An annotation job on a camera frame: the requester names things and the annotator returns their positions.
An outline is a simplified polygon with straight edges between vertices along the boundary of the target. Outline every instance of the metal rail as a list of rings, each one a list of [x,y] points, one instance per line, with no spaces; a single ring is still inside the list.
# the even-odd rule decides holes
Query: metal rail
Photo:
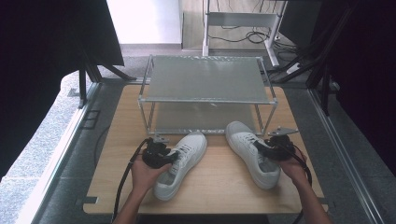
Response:
[[[84,116],[88,112],[88,109],[93,105],[93,97],[99,91],[100,84],[92,83],[90,90],[88,92],[88,101],[82,108],[76,110],[75,114],[71,118],[64,135],[59,141],[58,146],[54,149],[54,152],[50,158],[49,164],[46,167],[43,175],[39,178],[35,188],[27,199],[25,205],[19,213],[19,217],[16,220],[16,223],[32,223],[37,215],[38,210],[43,204],[47,192],[50,188],[52,180],[56,176],[58,172],[58,168],[60,167],[64,156],[70,145],[73,142],[74,136],[78,131],[80,124],[83,121]]]
[[[356,191],[359,200],[361,201],[361,205],[370,219],[371,223],[384,223],[377,206],[375,204],[375,200],[367,189],[363,179],[361,178],[361,174],[355,167],[352,159],[350,159],[349,154],[347,152],[346,147],[344,146],[340,136],[338,135],[337,130],[332,125],[332,120],[330,117],[326,116],[323,110],[320,107],[319,97],[315,90],[308,89],[308,93],[311,97],[312,102],[318,112],[318,115],[326,129],[326,132],[330,136],[332,144],[334,145],[335,151],[337,152],[338,158],[344,166],[346,171],[346,175],[348,176],[352,187]]]

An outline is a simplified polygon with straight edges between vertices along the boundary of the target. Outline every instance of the wrist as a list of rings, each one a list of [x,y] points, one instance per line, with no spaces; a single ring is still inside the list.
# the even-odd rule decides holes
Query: wrist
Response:
[[[135,187],[132,189],[131,194],[137,198],[143,199],[148,191],[149,191],[148,189]]]
[[[309,186],[308,179],[305,176],[293,178],[291,181],[297,188]]]

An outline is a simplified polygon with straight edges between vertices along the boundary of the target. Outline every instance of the gray floor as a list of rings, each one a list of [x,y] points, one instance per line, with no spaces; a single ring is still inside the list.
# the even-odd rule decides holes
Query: gray floor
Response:
[[[125,73],[142,77],[148,55],[188,54],[201,52],[178,49],[124,50]],[[262,52],[214,52],[212,55],[258,56]],[[271,69],[268,58],[267,69]],[[82,211],[82,204],[91,183],[95,164],[106,139],[106,131],[113,118],[123,82],[104,68],[105,77],[99,92],[92,99],[92,106],[78,134],[68,149],[64,162],[55,174],[34,223],[109,223],[111,215],[91,216]],[[279,78],[284,74],[273,76]],[[367,217],[361,199],[351,184],[343,164],[332,144],[308,90],[304,87],[307,75],[299,76],[284,88],[291,111],[304,139],[305,146],[315,167],[329,214],[335,223],[373,223]],[[71,74],[64,82],[59,101],[49,112],[40,127],[41,132],[24,150],[7,176],[0,184],[0,223],[14,223],[22,205],[32,192],[35,183],[45,170],[51,151],[62,137],[71,115],[78,105],[73,89],[78,89],[77,74]],[[335,99],[330,96],[330,119],[343,140],[350,158],[359,170],[367,189],[373,196],[384,223],[396,220],[396,179],[380,160],[374,149],[345,114]],[[141,223],[292,223],[296,215],[256,216],[142,216]]]

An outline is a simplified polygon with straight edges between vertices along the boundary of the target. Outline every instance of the forearm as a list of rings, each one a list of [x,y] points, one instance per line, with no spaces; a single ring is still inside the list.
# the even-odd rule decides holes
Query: forearm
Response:
[[[139,206],[145,195],[144,190],[132,190],[113,224],[135,224]]]
[[[297,180],[297,181],[293,181],[293,183],[300,194],[300,200],[304,211],[305,222],[308,224],[332,223],[332,221],[329,219],[329,216],[324,211],[323,206],[319,202],[317,195],[312,190],[309,183],[305,180]]]

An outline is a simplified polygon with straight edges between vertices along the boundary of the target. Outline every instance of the glass shelf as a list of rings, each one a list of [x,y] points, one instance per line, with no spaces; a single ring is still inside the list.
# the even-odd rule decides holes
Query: glass shelf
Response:
[[[234,120],[263,134],[277,105],[268,80],[260,57],[150,56],[138,103],[149,134],[224,133]]]

